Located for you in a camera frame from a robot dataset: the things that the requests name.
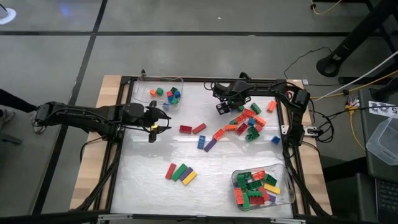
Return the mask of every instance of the yellow brick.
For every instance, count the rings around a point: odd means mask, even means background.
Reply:
[[[280,189],[278,187],[274,187],[269,184],[264,184],[264,188],[272,193],[280,194]]]
[[[184,185],[187,185],[196,176],[197,176],[197,173],[195,173],[195,171],[192,171],[182,182],[184,183]]]

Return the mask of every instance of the plastic container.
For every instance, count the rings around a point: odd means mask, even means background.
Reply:
[[[183,98],[183,86],[184,82],[182,78],[165,78],[165,77],[149,77],[147,75],[141,75],[137,81],[134,83],[132,97],[141,103],[148,104],[156,100],[157,107],[160,109],[164,109],[163,104],[167,103],[168,109],[167,111],[177,111],[180,108],[181,100]],[[178,99],[178,103],[175,105],[170,104],[168,101],[166,93],[171,90],[171,88],[177,88],[180,92],[181,96]],[[163,89],[163,95],[152,96],[149,92],[151,90],[155,90],[161,88]]]
[[[369,152],[386,164],[398,165],[398,115],[381,122],[366,143]]]
[[[265,202],[264,205],[250,204],[250,208],[248,208],[248,209],[244,209],[242,205],[236,204],[236,206],[238,206],[238,208],[241,209],[242,211],[249,211],[252,209],[266,208],[266,207],[271,207],[271,206],[276,206],[276,205],[289,204],[289,203],[293,203],[295,200],[292,182],[290,181],[290,178],[286,171],[285,166],[282,164],[274,164],[272,166],[257,167],[257,168],[252,168],[252,169],[234,171],[232,173],[232,177],[231,177],[232,178],[231,190],[234,191],[234,188],[235,188],[234,183],[237,182],[236,176],[238,174],[241,174],[244,172],[251,172],[252,174],[254,174],[254,173],[260,172],[262,170],[264,170],[266,172],[266,174],[269,174],[269,175],[273,176],[275,179],[277,179],[277,183],[275,186],[280,188],[280,194],[274,194],[270,191],[267,191],[268,194],[276,197],[275,202],[271,202],[268,200]]]

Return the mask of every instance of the concrete floor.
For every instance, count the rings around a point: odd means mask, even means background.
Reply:
[[[3,0],[17,11],[2,31],[92,31],[101,0]],[[320,3],[319,11],[331,4]],[[349,32],[368,13],[364,4],[340,4],[324,16],[314,15],[309,0],[108,0],[100,31],[259,31]],[[82,66],[90,36],[0,35],[2,77],[0,88],[34,104],[68,103]],[[237,77],[245,71],[253,78],[284,78],[283,71],[299,55],[328,46],[334,49],[342,37],[238,37],[238,36],[97,36],[88,61],[77,105],[94,106],[104,75],[150,75]],[[327,50],[301,59],[288,71],[289,78],[310,83],[337,83],[337,77],[318,74],[315,63]],[[344,63],[340,76],[359,76],[390,55],[385,42],[369,38]],[[308,86],[313,96],[335,86]],[[315,104],[317,111],[331,114],[344,107],[336,97]],[[362,139],[359,114],[355,129]],[[335,138],[318,144],[325,166],[363,155],[343,114],[333,120]],[[1,143],[0,216],[29,214],[59,127],[43,135],[33,133],[29,115],[17,116],[5,125],[6,133],[24,140],[21,146]],[[64,212],[79,170],[79,150],[86,134],[70,128],[43,212]]]

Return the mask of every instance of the yellow cable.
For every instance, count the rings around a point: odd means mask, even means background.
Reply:
[[[322,15],[324,13],[327,13],[328,11],[332,10],[334,7],[336,7],[342,0],[339,0],[338,2],[336,2],[336,4],[334,4],[332,7],[330,7],[328,10],[323,11],[323,12],[317,12],[317,10],[315,9],[315,7],[312,7],[312,11],[316,14],[316,15]]]
[[[348,90],[348,92],[351,93],[351,92],[353,92],[353,91],[356,91],[356,90],[365,88],[365,87],[367,87],[368,85],[372,85],[373,83],[378,82],[378,81],[382,80],[383,78],[387,78],[387,77],[389,77],[389,76],[391,76],[391,75],[395,75],[396,73],[398,73],[398,70],[396,70],[396,71],[394,71],[394,72],[391,72],[391,73],[388,74],[388,75],[384,75],[383,77],[378,78],[377,80],[374,80],[373,82],[369,82],[368,84],[361,85],[361,86],[358,86],[358,87],[356,87],[356,88],[350,89],[350,90]],[[325,98],[334,97],[334,96],[341,96],[341,95],[343,95],[343,93],[337,93],[337,94],[333,94],[333,95],[328,95],[328,96],[325,96]],[[311,99],[318,99],[318,98],[321,98],[321,96],[313,96],[313,97],[311,97]]]
[[[356,134],[354,131],[354,126],[353,126],[353,110],[348,111],[349,113],[349,124],[351,125],[351,131],[353,132],[353,136],[355,138],[356,143],[358,143],[359,146],[361,146],[362,150],[365,151],[365,148],[362,146],[362,144],[359,142],[358,138],[356,138]]]

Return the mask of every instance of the red lego brick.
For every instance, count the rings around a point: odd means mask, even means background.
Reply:
[[[220,128],[220,130],[218,130],[216,132],[216,134],[214,134],[213,139],[218,141],[221,137],[223,137],[224,134],[225,134],[225,131],[222,128]]]
[[[249,197],[251,205],[264,205],[264,197]]]
[[[242,123],[243,121],[245,121],[246,120],[246,117],[245,117],[245,115],[241,115],[241,116],[238,116],[236,119],[235,119],[235,121],[236,121],[236,124],[240,124],[240,123]]]
[[[236,204],[243,205],[243,194],[240,188],[235,188]]]
[[[236,134],[241,135],[244,132],[244,130],[246,130],[246,128],[248,128],[248,125],[243,123],[240,127],[237,128],[235,132]]]
[[[248,118],[253,118],[254,115],[256,115],[256,112],[245,108],[243,109],[243,115],[247,116]]]
[[[266,172],[265,171],[256,172],[255,174],[253,174],[253,180],[261,180],[265,176],[266,176]]]
[[[257,124],[260,124],[261,127],[264,127],[264,126],[267,124],[267,122],[264,121],[264,120],[263,120],[262,118],[260,118],[259,116],[255,116],[255,117],[254,117],[254,120],[256,121]]]
[[[238,128],[237,124],[230,124],[224,127],[225,131],[235,131]]]
[[[262,197],[264,198],[264,201],[268,201],[269,194],[267,193],[267,190],[264,187],[259,187],[259,191],[262,192]]]
[[[169,180],[170,180],[170,178],[172,178],[174,169],[175,169],[175,164],[174,164],[174,163],[171,163],[171,164],[170,164],[170,167],[169,167],[169,170],[167,171],[167,174],[166,174],[166,179],[169,179]]]
[[[191,134],[191,132],[192,132],[192,127],[180,125],[180,132],[181,132],[181,133]]]
[[[257,130],[257,132],[262,131],[262,127],[260,124],[257,124],[254,128]]]
[[[201,124],[201,125],[195,127],[195,129],[192,130],[192,133],[193,133],[193,134],[198,134],[201,130],[203,130],[203,129],[205,129],[205,128],[206,128],[206,124],[203,123],[203,124]]]
[[[269,104],[268,104],[268,109],[267,109],[267,111],[270,112],[270,113],[272,113],[272,112],[274,111],[275,107],[276,107],[276,102],[272,100],[272,101],[269,102]]]

